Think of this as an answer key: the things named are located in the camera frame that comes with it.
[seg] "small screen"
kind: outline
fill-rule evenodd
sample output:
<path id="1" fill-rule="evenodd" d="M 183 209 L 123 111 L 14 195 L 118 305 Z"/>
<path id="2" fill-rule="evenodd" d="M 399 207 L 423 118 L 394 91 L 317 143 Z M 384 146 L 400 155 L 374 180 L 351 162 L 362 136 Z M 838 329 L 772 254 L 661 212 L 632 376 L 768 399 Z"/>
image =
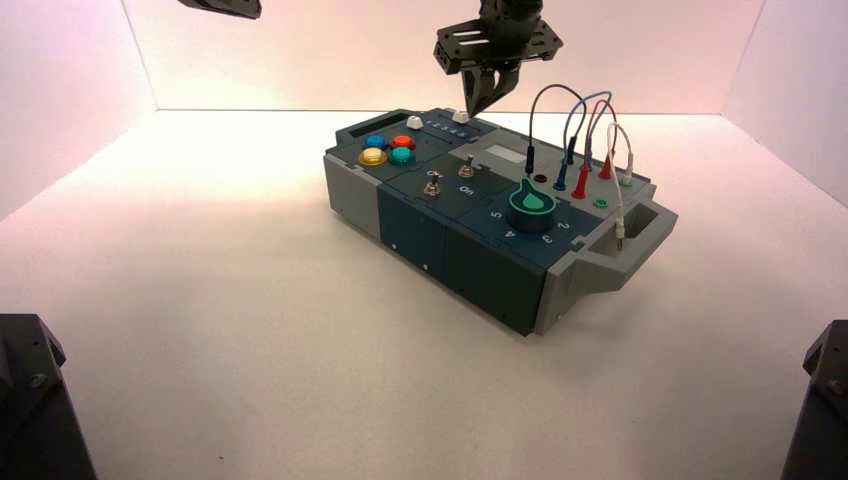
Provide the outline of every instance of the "small screen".
<path id="1" fill-rule="evenodd" d="M 527 157 L 523 154 L 518 153 L 515 150 L 510 150 L 503 145 L 492 145 L 487 148 L 486 151 L 512 163 L 524 163 L 524 161 L 527 160 Z"/>

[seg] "white backdrop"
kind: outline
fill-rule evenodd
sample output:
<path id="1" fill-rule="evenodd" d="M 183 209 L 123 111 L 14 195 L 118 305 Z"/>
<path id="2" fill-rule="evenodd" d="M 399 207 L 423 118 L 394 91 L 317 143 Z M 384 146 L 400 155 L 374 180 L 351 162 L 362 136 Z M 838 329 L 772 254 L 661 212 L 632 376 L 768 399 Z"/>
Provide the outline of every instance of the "white backdrop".
<path id="1" fill-rule="evenodd" d="M 154 110 L 120 0 L 0 2 L 0 219 Z"/>
<path id="2" fill-rule="evenodd" d="M 728 118 L 848 205 L 848 2 L 768 0 Z"/>
<path id="3" fill-rule="evenodd" d="M 264 0 L 256 22 L 124 0 L 165 109 L 388 110 L 461 106 L 432 57 L 438 28 L 478 0 Z M 761 0 L 548 0 L 565 40 L 493 111 L 526 111 L 554 81 L 616 90 L 625 112 L 719 113 Z M 562 109 L 556 102 L 546 110 Z"/>

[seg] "blue cable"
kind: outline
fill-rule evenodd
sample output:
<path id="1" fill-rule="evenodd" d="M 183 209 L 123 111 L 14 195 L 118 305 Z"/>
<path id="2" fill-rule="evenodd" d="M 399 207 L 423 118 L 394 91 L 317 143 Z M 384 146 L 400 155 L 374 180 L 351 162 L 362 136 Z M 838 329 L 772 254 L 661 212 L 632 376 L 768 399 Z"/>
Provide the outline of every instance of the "blue cable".
<path id="1" fill-rule="evenodd" d="M 608 103 L 612 102 L 612 92 L 610 92 L 609 90 L 604 90 L 602 92 L 593 93 L 592 95 L 589 95 L 588 97 L 581 99 L 576 104 L 574 104 L 574 108 L 572 108 L 571 113 L 568 114 L 568 119 L 565 121 L 565 130 L 562 131 L 562 144 L 563 144 L 563 146 L 567 145 L 567 147 L 566 147 L 567 149 L 566 149 L 565 156 L 562 157 L 562 166 L 559 169 L 559 175 L 557 175 L 557 181 L 556 181 L 556 183 L 554 183 L 554 189 L 555 190 L 558 190 L 560 192 L 565 190 L 565 174 L 568 171 L 568 163 L 569 163 L 568 160 L 570 160 L 574 155 L 574 148 L 575 148 L 575 144 L 577 142 L 577 136 L 580 135 L 580 130 L 583 129 L 583 123 L 586 120 L 586 110 L 587 110 L 586 102 L 593 99 L 593 98 L 600 97 L 601 95 L 607 96 L 607 102 Z M 580 124 L 577 126 L 577 132 L 574 133 L 574 136 L 572 136 L 571 140 L 569 141 L 568 140 L 568 127 L 569 127 L 569 125 L 571 125 L 571 118 L 574 116 L 574 114 L 577 112 L 577 109 L 580 108 L 580 106 L 583 106 L 583 118 L 580 120 Z M 604 112 L 607 111 L 607 108 L 609 108 L 609 105 L 608 104 L 604 105 L 604 109 L 601 110 L 600 114 L 603 115 Z M 596 121 L 595 125 L 589 126 L 591 128 L 591 131 L 588 133 L 589 138 L 591 138 L 592 132 L 594 132 L 595 126 L 597 126 L 597 124 L 598 124 L 598 122 Z"/>

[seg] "screw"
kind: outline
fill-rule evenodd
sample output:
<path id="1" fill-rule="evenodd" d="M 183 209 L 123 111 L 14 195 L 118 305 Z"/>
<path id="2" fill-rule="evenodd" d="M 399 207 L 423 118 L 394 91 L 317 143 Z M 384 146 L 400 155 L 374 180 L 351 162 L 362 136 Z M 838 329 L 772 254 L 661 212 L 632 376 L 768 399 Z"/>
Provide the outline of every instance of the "screw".
<path id="1" fill-rule="evenodd" d="M 41 388 L 44 385 L 44 382 L 47 381 L 47 375 L 43 373 L 36 373 L 35 375 L 29 378 L 29 388 Z"/>
<path id="2" fill-rule="evenodd" d="M 844 397 L 848 394 L 848 390 L 846 390 L 845 385 L 839 380 L 833 379 L 827 382 L 827 388 L 830 389 L 830 393 L 836 395 L 837 397 Z"/>

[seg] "red cable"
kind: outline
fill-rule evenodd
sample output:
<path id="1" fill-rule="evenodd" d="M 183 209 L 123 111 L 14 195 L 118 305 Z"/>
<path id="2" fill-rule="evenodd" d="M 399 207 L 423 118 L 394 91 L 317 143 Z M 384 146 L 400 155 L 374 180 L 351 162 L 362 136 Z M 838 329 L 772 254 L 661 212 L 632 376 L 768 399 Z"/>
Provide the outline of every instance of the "red cable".
<path id="1" fill-rule="evenodd" d="M 607 108 L 612 112 L 613 121 L 618 123 L 618 115 L 615 113 L 615 109 L 612 108 L 609 100 L 598 100 L 595 103 L 595 107 L 592 109 L 592 116 L 589 117 L 589 127 L 586 130 L 586 147 L 584 148 L 583 155 L 583 166 L 580 167 L 580 178 L 577 180 L 577 188 L 571 192 L 571 196 L 577 199 L 586 198 L 586 183 L 589 180 L 589 162 L 592 160 L 592 152 L 591 152 L 591 143 L 592 137 L 591 134 L 595 132 L 595 124 L 601 120 L 601 117 L 598 116 L 597 120 L 595 119 L 595 115 L 598 113 L 598 107 L 604 104 Z M 615 137 L 612 141 L 612 151 L 615 154 L 615 146 L 618 143 L 618 129 L 615 130 Z M 608 180 L 612 178 L 612 160 L 609 155 L 607 155 L 606 161 L 604 162 L 604 168 L 601 170 L 601 173 L 598 175 L 599 177 Z"/>

